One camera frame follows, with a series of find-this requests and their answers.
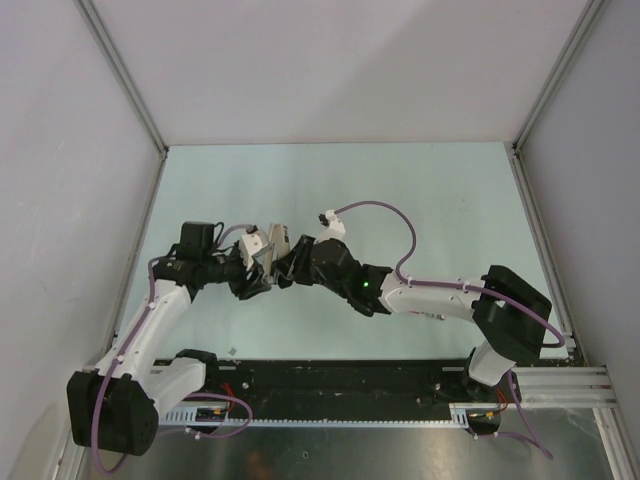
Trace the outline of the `beige black stapler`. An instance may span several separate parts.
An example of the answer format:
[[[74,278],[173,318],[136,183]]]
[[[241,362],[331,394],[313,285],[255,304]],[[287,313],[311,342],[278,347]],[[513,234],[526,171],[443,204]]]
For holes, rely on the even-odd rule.
[[[268,246],[263,258],[264,280],[273,284],[275,280],[274,263],[290,251],[288,227],[284,224],[272,223],[268,230]]]

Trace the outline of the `red white staple box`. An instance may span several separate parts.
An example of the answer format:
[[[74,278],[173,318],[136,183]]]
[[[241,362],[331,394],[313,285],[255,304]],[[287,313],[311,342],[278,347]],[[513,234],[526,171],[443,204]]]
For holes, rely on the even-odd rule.
[[[419,315],[421,317],[425,317],[425,318],[428,318],[428,319],[438,320],[438,321],[446,320],[446,316],[442,315],[442,314],[435,314],[435,313],[431,313],[431,312],[420,312],[420,311],[411,311],[410,313],[412,313],[414,315]]]

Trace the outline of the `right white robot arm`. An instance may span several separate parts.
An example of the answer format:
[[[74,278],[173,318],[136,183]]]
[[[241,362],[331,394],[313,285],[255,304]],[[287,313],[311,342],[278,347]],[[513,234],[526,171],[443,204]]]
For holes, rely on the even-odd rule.
[[[414,313],[476,325],[484,340],[461,376],[473,401],[486,400],[513,367],[537,360],[545,347],[551,301],[502,265],[459,282],[401,279],[389,267],[359,262],[340,240],[302,236],[274,270],[279,287],[322,286],[367,317]]]

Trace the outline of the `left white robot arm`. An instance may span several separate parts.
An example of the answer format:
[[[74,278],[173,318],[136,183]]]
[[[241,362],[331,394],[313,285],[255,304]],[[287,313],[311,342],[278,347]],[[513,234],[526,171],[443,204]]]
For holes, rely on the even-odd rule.
[[[140,456],[151,446],[159,421],[194,394],[207,400],[221,389],[215,354],[184,349],[154,372],[157,353],[170,330],[210,284],[226,284],[239,299],[267,289],[257,256],[268,236],[254,225],[230,247],[215,225],[186,222],[169,252],[148,263],[149,291],[135,318],[94,367],[76,371],[67,383],[75,444]]]

